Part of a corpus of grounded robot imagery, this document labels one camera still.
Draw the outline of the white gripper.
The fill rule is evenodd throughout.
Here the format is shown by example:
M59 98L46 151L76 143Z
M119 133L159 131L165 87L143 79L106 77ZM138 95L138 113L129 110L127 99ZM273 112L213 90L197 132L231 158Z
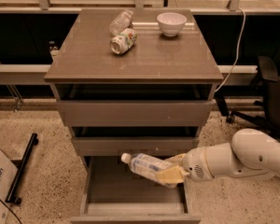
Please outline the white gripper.
M240 174L240 162L230 143L197 147L186 154L170 157L167 161L179 166L156 173L157 180L164 184L183 183L187 176L193 181L203 182L217 176L236 177Z

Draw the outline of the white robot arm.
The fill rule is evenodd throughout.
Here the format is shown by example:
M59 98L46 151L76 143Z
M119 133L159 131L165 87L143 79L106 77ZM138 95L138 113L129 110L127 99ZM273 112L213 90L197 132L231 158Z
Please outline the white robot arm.
M269 179L280 177L280 142L255 129L236 132L229 143L197 147L168 161L174 165L156 173L166 184L196 182L215 177Z

